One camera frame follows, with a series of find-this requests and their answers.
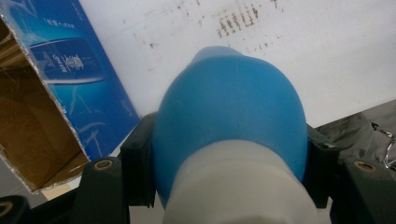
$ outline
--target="cardboard box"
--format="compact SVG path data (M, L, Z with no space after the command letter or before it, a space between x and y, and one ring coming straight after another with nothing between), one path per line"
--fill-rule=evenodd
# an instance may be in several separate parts
M2 0L0 15L0 156L30 191L49 188L139 118L77 0Z

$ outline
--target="white surface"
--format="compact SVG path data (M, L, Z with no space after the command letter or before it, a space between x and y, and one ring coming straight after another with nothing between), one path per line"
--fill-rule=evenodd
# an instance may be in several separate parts
M201 148L180 167L163 224L311 223L318 210L274 151L249 141Z
M314 127L396 99L393 0L80 0L139 115L201 48L264 59Z

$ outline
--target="blue silicone cap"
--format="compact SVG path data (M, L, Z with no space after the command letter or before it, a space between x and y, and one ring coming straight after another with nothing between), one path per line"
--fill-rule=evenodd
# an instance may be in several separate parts
M229 48L206 48L169 87L154 127L154 172L164 207L182 162L230 139L272 149L302 180L307 129L296 90L265 61Z

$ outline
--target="blue cardboard box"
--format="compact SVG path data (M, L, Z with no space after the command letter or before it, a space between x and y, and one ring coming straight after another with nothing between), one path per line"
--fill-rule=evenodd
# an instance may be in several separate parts
M84 155L109 155L139 117L78 0L2 0L0 15Z

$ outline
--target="gray floor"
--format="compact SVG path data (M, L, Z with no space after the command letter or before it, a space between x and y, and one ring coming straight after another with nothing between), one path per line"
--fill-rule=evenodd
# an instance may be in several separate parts
M396 133L396 100L363 111L363 114L371 122L379 124L382 129ZM380 148L384 148L385 150L389 139L381 133L377 135ZM41 193L33 195L27 192L20 181L4 165L4 162L0 160L0 197L12 194L27 197L31 207L35 207L46 201L46 198ZM154 209L147 209L145 207L131 208L130 212L132 217L131 223L161 223L161 217L163 215L163 210L159 204Z

